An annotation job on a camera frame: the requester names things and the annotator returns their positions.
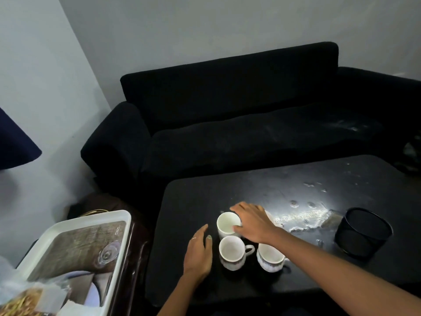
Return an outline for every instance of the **table surface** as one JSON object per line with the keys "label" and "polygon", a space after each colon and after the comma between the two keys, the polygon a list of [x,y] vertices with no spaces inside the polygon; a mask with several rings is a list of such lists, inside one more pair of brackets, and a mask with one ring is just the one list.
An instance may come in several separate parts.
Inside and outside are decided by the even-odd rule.
{"label": "table surface", "polygon": [[[223,268],[216,219],[240,201],[262,205],[286,230],[312,244],[323,244],[329,253],[389,282],[421,282],[421,199],[408,188],[403,173],[375,156],[360,155],[171,182],[146,272],[145,297],[150,303],[165,303],[183,273],[188,241],[206,223],[213,238],[212,270],[196,291],[193,305],[318,288],[290,261],[282,271],[267,273],[253,254],[239,271]],[[333,241],[337,218],[351,207],[371,210],[393,228],[392,237],[366,263],[348,257]]]}

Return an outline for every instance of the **mug rim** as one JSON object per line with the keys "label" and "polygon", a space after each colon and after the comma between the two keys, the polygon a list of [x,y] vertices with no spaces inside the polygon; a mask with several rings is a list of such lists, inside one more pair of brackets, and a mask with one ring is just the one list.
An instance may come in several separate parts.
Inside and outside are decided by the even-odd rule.
{"label": "mug rim", "polygon": [[[238,258],[238,259],[236,259],[236,260],[229,260],[229,259],[227,259],[226,257],[224,257],[224,255],[222,255],[222,253],[221,253],[221,244],[222,244],[222,242],[225,240],[225,239],[232,239],[232,238],[234,238],[234,239],[239,239],[240,240],[240,242],[241,242],[241,244],[243,245],[243,254],[241,255],[241,257],[240,258]],[[225,261],[227,261],[227,262],[229,262],[229,263],[236,263],[236,262],[238,262],[239,260],[242,260],[243,259],[243,257],[244,257],[244,255],[245,255],[245,244],[244,244],[244,242],[241,240],[241,238],[239,238],[238,236],[235,236],[235,235],[228,235],[228,236],[226,236],[226,237],[224,237],[223,239],[221,239],[221,241],[219,242],[219,255],[225,260]]]}
{"label": "mug rim", "polygon": [[234,230],[232,231],[232,232],[225,232],[225,231],[223,231],[221,228],[219,228],[219,224],[218,224],[218,221],[219,221],[219,219],[221,218],[221,216],[222,215],[224,215],[224,214],[234,214],[236,217],[238,217],[239,218],[239,216],[237,215],[237,214],[235,214],[234,212],[223,212],[223,213],[221,213],[219,216],[218,216],[218,218],[216,219],[216,228],[218,228],[218,231],[220,231],[221,233],[224,233],[224,234],[227,234],[227,236],[229,236],[229,235],[233,235],[233,234],[235,234],[235,232],[234,232]]}
{"label": "mug rim", "polygon": [[267,262],[267,263],[269,263],[269,264],[273,264],[273,265],[276,265],[276,264],[280,264],[280,263],[282,263],[282,261],[285,259],[285,255],[284,254],[282,254],[280,251],[278,251],[279,253],[281,253],[281,255],[283,256],[282,257],[282,259],[281,260],[277,260],[277,261],[270,261],[270,260],[267,260],[266,258],[264,258],[263,257],[263,255],[262,255],[262,253],[260,252],[260,245],[265,245],[265,246],[270,246],[270,245],[268,245],[268,244],[263,244],[263,243],[259,243],[259,246],[257,247],[257,251],[259,252],[259,255],[260,255],[260,257],[265,261],[265,262]]}

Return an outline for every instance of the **white tray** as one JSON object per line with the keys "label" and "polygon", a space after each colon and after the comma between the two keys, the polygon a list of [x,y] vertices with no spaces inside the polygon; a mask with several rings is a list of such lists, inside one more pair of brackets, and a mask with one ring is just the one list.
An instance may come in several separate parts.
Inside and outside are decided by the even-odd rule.
{"label": "white tray", "polygon": [[78,228],[89,227],[92,225],[104,224],[104,223],[113,223],[118,221],[125,221],[126,228],[124,229],[123,240],[121,242],[121,251],[118,255],[115,269],[111,277],[111,282],[109,285],[107,297],[105,298],[104,304],[102,307],[100,316],[105,316],[108,313],[109,305],[111,303],[111,298],[114,294],[115,285],[117,282],[117,277],[121,268],[121,263],[125,254],[127,239],[130,230],[131,215],[129,212],[121,210],[114,212],[107,212],[101,214],[95,214],[85,217],[78,217],[70,219],[68,221],[59,222],[48,228],[44,234],[38,239],[35,245],[31,248],[25,258],[17,267],[17,270],[22,273],[22,276],[27,279],[34,268],[37,266],[38,262],[41,260],[46,250],[49,248],[50,244],[53,242],[55,237],[60,233],[67,232],[69,230],[75,230]]}

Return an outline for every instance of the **plastic bag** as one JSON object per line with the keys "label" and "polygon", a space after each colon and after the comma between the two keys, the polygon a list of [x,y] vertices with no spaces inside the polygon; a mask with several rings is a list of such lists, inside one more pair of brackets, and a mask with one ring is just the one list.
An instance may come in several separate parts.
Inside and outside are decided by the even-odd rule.
{"label": "plastic bag", "polygon": [[0,256],[0,316],[55,315],[63,306],[69,290],[66,280],[27,282]]}

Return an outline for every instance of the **white cup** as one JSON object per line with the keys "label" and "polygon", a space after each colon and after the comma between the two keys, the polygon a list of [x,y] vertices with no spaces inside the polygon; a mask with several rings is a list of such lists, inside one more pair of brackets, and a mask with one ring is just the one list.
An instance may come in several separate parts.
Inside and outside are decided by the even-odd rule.
{"label": "white cup", "polygon": [[285,255],[270,245],[259,244],[256,256],[260,266],[269,273],[275,273],[284,267]]}
{"label": "white cup", "polygon": [[241,238],[228,235],[219,243],[219,260],[226,269],[236,271],[243,267],[245,258],[253,254],[254,250],[253,245],[244,245]]}
{"label": "white cup", "polygon": [[237,214],[233,212],[225,212],[219,215],[218,219],[216,220],[219,238],[222,240],[228,235],[235,235],[240,237],[240,235],[235,233],[232,229],[234,225],[241,226],[241,220]]}

